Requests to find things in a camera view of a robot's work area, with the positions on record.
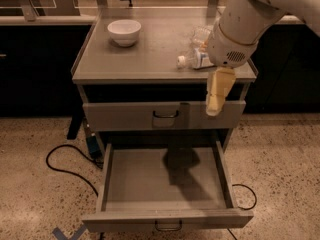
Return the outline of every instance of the black cabinet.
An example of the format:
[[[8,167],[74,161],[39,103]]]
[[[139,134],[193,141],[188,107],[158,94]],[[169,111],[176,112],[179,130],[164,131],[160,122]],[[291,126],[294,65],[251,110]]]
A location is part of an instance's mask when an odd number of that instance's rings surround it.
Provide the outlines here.
[[[274,25],[261,38],[252,61],[258,78],[246,112],[320,111],[320,38],[305,25]]]
[[[0,26],[0,116],[70,116],[71,68],[90,25]]]

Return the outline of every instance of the robotic arm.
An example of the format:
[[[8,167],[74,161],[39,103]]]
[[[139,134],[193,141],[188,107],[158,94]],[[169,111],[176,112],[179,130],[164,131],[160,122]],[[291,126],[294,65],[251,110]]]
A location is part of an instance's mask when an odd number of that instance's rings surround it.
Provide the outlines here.
[[[221,67],[243,65],[263,33],[287,13],[320,36],[320,0],[230,0],[208,40],[210,61]]]

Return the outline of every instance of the bottle cap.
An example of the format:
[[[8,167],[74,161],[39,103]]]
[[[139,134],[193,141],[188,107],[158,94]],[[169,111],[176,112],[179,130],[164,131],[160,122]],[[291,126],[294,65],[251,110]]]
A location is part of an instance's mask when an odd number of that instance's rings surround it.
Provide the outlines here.
[[[185,66],[186,66],[186,57],[185,56],[178,56],[177,67],[184,68]]]

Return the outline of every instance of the black handle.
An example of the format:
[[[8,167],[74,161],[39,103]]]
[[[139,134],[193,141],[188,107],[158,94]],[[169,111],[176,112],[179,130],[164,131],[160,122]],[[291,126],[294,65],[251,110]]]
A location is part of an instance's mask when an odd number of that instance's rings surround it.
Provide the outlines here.
[[[158,221],[155,221],[155,228],[156,230],[160,231],[160,232],[170,232],[170,231],[179,231],[182,229],[182,221],[179,220],[179,226],[176,228],[159,228],[158,226]]]
[[[177,110],[173,115],[157,115],[157,112],[153,111],[153,116],[156,118],[176,118],[179,116],[179,111]]]

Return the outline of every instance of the cabinet handle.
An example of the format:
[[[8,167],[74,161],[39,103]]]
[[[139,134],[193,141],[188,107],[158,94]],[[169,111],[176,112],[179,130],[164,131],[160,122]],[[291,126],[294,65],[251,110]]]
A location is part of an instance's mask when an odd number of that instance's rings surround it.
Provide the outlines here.
[[[179,220],[179,226],[176,228],[159,228],[158,226],[158,221],[155,222],[155,228],[156,230],[160,231],[160,232],[169,232],[169,231],[179,231],[182,229],[182,221]]]
[[[177,110],[173,115],[158,115],[156,111],[153,111],[153,116],[156,118],[176,118],[179,116],[179,111]]]

